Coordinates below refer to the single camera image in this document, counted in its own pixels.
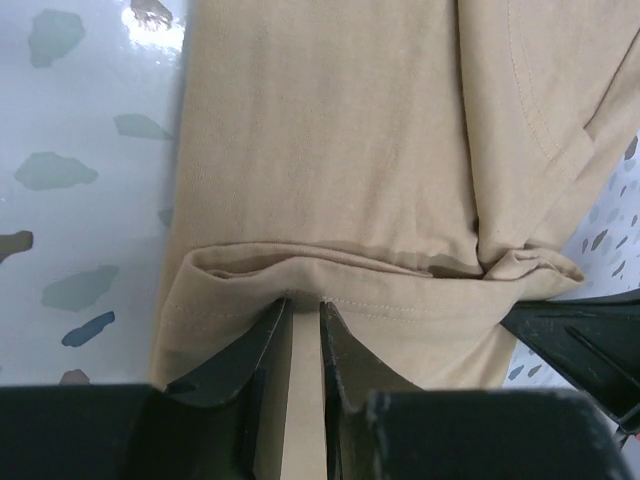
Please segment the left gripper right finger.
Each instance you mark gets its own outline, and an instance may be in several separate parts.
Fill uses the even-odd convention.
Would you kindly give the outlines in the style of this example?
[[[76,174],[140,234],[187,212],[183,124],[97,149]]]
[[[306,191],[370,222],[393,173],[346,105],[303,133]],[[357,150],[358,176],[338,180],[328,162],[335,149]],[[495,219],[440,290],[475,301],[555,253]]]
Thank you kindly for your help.
[[[388,441],[379,414],[392,394],[421,388],[358,340],[333,303],[322,302],[319,313],[328,477],[383,479]]]

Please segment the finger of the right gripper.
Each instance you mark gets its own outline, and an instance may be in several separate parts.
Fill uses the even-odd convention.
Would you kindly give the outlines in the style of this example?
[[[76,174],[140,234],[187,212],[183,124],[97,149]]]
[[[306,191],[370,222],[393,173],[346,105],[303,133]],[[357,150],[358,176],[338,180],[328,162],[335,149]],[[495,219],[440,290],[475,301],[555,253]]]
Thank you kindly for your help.
[[[588,394],[625,436],[639,433],[639,291],[516,304],[501,325],[572,386]]]

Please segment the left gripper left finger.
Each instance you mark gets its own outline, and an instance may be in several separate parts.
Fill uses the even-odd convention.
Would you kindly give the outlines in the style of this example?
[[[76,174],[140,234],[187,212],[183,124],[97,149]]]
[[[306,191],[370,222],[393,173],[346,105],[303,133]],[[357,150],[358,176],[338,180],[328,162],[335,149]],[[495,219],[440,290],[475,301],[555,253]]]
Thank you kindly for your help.
[[[164,391],[186,409],[182,479],[278,479],[292,358],[293,304],[279,299],[251,328]]]

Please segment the beige t shirt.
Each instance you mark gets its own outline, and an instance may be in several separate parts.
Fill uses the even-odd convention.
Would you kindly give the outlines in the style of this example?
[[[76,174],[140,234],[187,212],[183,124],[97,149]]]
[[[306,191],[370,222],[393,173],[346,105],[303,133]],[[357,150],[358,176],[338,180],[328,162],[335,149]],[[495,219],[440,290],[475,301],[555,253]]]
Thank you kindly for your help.
[[[282,477],[325,478],[319,303],[422,388],[500,386],[638,126],[635,1],[199,2],[152,381],[292,299]]]

